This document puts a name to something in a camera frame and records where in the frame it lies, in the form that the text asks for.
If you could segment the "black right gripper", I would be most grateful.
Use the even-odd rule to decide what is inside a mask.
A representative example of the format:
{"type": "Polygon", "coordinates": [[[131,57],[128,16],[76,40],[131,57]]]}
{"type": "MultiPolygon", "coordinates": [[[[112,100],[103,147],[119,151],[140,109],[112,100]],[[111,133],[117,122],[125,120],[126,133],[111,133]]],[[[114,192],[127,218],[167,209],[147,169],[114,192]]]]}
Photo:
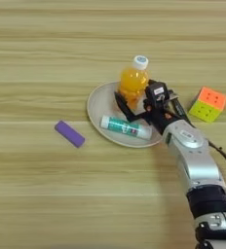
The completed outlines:
{"type": "MultiPolygon", "coordinates": [[[[158,82],[150,79],[148,81],[148,86],[156,86],[158,82]]],[[[165,129],[174,122],[180,121],[181,118],[176,116],[171,111],[165,109],[154,108],[151,105],[145,105],[145,111],[140,114],[135,114],[127,104],[125,97],[119,92],[115,91],[115,100],[118,107],[125,115],[129,122],[134,122],[140,119],[146,121],[149,125],[154,126],[160,134],[163,134],[165,129]]]]}

